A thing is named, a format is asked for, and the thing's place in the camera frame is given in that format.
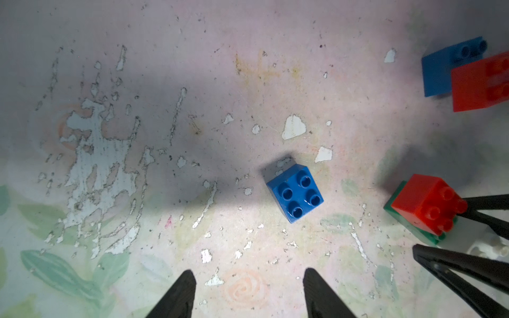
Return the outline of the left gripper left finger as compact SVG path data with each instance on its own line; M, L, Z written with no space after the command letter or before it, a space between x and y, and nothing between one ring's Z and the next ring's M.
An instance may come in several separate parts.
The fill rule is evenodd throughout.
M193 272L183 271L146 318L191 318L196 284Z

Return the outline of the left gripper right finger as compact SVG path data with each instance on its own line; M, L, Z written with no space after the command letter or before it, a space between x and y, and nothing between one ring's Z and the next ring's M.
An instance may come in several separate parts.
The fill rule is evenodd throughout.
M303 286L309 318L356 318L314 268L306 269Z

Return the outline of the green lego brick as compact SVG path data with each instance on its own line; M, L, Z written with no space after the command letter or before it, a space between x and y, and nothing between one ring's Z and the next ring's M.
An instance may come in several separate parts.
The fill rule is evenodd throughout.
M409 232L413 234L420 242L424 245L428 246L437 246L440 242L445 241L447 237L447 233L442 233L440 236L436 236L434 234L423 231L414 225L412 225L409 221L407 221L399 212L397 212L393 207L392 203L398 197L400 192L403 190L407 181L401 181L396 191L391 195L389 200L384 205L384 210L389 215L391 215L395 220L397 220L403 227L405 227Z

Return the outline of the red lego brick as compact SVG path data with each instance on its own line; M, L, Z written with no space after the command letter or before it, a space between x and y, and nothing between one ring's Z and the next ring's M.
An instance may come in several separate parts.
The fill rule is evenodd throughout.
M390 206L411 225L439 237L453 229L468 203L443 179L415 174Z
M508 101L508 53L451 71L453 111L485 109Z

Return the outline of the blue lego brick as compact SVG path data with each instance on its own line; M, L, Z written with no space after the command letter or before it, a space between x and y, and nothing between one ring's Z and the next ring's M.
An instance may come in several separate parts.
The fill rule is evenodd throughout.
M424 96L450 94L452 70L483 59L487 49L488 42L477 37L425 55L421 59Z
M294 164L266 185L289 223L297 222L324 202L308 167L301 164Z

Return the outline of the white lego brick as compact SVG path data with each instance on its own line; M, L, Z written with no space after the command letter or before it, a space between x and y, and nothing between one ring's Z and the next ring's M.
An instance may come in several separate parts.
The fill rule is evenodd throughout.
M440 249L491 260L508 258L508 244L486 226L471 229L455 227L437 246Z

